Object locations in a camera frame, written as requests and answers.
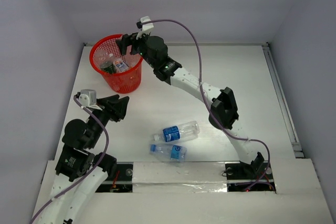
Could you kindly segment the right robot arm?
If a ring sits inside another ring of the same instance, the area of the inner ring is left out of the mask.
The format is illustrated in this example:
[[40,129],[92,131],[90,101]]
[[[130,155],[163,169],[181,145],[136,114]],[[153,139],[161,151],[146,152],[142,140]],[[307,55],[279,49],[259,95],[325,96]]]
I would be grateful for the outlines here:
[[264,157],[256,151],[239,123],[238,107],[232,89],[216,88],[189,73],[168,55],[168,47],[158,36],[123,35],[116,41],[121,55],[139,54],[152,68],[154,75],[167,84],[180,88],[202,101],[209,109],[210,124],[223,130],[238,154],[241,171],[247,179],[257,178]]

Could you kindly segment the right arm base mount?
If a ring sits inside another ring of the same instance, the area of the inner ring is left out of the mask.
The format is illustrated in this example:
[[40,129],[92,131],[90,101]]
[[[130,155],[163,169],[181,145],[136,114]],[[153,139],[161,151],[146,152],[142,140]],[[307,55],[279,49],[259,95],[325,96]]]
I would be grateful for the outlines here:
[[272,169],[267,162],[255,174],[247,173],[240,162],[225,163],[222,176],[226,178],[228,192],[276,191]]

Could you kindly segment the aluminium rail right edge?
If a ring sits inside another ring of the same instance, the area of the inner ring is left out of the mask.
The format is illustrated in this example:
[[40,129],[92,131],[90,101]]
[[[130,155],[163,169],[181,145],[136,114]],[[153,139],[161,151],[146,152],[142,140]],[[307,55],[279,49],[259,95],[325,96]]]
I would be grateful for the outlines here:
[[276,96],[278,99],[278,103],[280,106],[281,114],[286,126],[286,130],[291,142],[291,146],[296,158],[305,158],[303,149],[299,142],[299,138],[297,136],[296,128],[294,126],[289,107],[285,98],[284,91],[282,89],[280,79],[276,70],[276,66],[271,54],[270,46],[268,43],[262,45],[263,53],[265,56],[265,60],[269,69],[269,73],[272,79],[273,86],[275,88]]

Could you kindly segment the large clear plastic bottle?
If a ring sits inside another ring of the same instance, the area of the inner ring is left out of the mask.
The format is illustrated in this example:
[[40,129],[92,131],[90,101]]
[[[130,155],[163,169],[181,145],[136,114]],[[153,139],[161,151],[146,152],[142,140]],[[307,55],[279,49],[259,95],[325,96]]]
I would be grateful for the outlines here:
[[128,46],[126,54],[122,56],[123,61],[128,65],[129,68],[135,67],[141,59],[141,56],[138,54],[132,55],[131,49],[132,47]]

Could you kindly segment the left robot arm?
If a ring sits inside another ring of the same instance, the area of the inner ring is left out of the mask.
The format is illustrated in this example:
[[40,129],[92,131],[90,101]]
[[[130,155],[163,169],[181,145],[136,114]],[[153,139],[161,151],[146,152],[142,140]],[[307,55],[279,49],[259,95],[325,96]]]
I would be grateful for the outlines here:
[[107,154],[106,126],[125,118],[129,97],[98,99],[95,90],[84,89],[73,100],[89,117],[66,124],[49,199],[30,223],[78,223],[98,187],[117,175],[117,160]]

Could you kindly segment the blue label large bottle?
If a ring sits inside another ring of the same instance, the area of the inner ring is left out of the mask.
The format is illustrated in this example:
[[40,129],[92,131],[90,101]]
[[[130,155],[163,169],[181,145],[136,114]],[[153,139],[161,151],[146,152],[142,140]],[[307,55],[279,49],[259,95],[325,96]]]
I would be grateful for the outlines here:
[[199,125],[196,121],[183,123],[164,128],[159,133],[153,135],[153,140],[156,142],[174,142],[174,141],[189,141],[198,138],[200,133]]

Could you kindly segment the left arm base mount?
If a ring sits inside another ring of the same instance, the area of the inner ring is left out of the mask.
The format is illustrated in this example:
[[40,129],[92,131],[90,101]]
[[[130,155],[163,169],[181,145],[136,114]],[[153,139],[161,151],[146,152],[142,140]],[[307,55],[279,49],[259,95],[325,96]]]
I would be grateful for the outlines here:
[[113,176],[108,177],[96,193],[131,193],[133,191],[133,163],[117,163]]

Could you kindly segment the blue cap small bottle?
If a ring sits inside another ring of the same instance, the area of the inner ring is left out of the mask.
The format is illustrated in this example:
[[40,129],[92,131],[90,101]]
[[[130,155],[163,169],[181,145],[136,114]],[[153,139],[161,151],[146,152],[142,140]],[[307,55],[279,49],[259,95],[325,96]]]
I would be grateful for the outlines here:
[[172,144],[151,144],[150,153],[162,161],[183,162],[187,148]]

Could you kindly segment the red mesh plastic bin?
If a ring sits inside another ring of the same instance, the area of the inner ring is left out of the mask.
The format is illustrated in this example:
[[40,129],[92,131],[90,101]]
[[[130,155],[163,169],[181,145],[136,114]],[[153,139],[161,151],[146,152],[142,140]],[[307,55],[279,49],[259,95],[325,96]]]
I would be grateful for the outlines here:
[[91,49],[89,61],[113,91],[127,94],[141,83],[143,59],[139,54],[130,54],[130,46],[122,55],[116,43],[121,37],[121,34],[115,34],[100,39]]

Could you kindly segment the white label clear bottle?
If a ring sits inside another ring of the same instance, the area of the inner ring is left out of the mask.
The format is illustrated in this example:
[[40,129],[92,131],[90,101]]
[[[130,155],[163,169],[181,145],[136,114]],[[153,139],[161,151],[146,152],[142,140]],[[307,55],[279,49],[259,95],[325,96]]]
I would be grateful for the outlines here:
[[123,73],[130,69],[122,58],[116,57],[114,54],[109,54],[109,57],[109,60],[112,62],[114,73]]

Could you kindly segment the green label clear bottle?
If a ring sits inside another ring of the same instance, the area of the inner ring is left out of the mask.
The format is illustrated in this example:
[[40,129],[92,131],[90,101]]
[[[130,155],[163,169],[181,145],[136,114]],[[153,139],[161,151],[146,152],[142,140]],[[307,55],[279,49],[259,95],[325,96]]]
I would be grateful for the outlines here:
[[93,61],[96,67],[104,73],[116,73],[116,69],[112,61],[112,56],[109,55],[107,51],[103,49],[96,50],[93,55]]

